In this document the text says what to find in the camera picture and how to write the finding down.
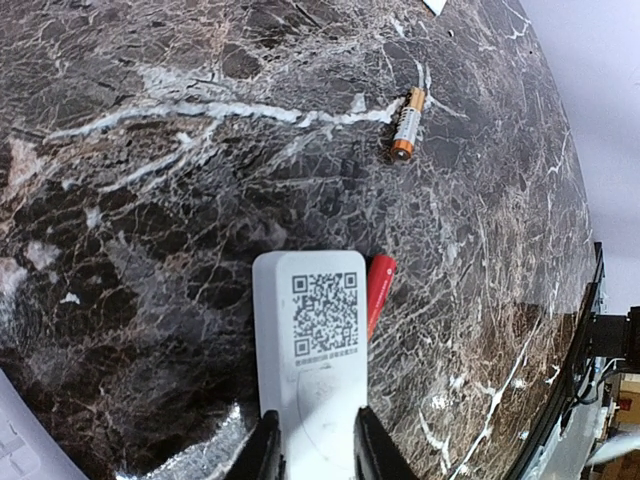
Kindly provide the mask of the white battery cover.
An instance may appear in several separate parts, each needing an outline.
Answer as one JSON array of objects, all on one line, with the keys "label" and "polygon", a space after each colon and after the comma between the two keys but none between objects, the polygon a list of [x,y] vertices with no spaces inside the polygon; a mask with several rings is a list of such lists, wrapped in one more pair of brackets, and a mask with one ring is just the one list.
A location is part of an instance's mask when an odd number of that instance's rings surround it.
[{"label": "white battery cover", "polygon": [[439,16],[442,14],[447,0],[423,0],[423,3],[435,16]]}]

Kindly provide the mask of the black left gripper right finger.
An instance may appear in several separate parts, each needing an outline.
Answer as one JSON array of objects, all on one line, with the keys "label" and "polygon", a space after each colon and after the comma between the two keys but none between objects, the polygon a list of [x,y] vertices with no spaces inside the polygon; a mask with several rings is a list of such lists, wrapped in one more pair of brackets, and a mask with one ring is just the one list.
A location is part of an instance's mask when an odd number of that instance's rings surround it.
[{"label": "black left gripper right finger", "polygon": [[360,408],[356,416],[354,459],[357,479],[418,479],[370,407]]}]

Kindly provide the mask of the white remote control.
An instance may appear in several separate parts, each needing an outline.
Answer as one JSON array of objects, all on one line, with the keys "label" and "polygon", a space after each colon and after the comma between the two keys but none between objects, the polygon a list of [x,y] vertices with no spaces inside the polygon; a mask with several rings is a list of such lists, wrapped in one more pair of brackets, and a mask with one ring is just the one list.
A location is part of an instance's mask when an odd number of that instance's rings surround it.
[{"label": "white remote control", "polygon": [[1,372],[1,480],[88,480]]}]

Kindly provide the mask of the white air conditioner remote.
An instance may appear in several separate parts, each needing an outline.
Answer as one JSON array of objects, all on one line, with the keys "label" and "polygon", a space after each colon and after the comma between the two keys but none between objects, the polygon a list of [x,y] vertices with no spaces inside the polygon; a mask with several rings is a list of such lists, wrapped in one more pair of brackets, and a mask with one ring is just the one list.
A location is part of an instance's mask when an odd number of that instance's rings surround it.
[{"label": "white air conditioner remote", "polygon": [[275,411],[288,479],[352,479],[367,405],[365,260],[273,251],[252,265],[260,411]]}]

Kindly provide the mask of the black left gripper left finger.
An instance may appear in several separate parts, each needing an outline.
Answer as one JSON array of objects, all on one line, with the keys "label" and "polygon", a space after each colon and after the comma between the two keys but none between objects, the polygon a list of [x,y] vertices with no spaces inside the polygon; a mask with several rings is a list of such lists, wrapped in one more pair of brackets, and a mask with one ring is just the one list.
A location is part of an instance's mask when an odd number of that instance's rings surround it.
[{"label": "black left gripper left finger", "polygon": [[268,410],[260,418],[225,480],[282,480],[285,458],[279,414]]}]

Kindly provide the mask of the red AAA battery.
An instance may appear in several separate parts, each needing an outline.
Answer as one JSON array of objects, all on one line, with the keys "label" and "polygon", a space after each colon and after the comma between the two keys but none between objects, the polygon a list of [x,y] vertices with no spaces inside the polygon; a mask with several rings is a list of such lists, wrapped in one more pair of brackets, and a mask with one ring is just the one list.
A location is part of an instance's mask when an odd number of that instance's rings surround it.
[{"label": "red AAA battery", "polygon": [[388,255],[373,257],[367,274],[367,338],[371,340],[397,270]]}]

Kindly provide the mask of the gold AAA battery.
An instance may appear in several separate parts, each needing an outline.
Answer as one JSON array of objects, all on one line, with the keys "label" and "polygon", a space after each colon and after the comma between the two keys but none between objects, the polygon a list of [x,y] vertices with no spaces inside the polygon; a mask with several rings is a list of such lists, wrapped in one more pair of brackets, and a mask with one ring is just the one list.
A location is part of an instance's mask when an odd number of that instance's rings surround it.
[{"label": "gold AAA battery", "polygon": [[390,151],[394,161],[408,161],[412,158],[424,109],[426,92],[419,87],[412,87],[407,102],[401,110],[396,133]]}]

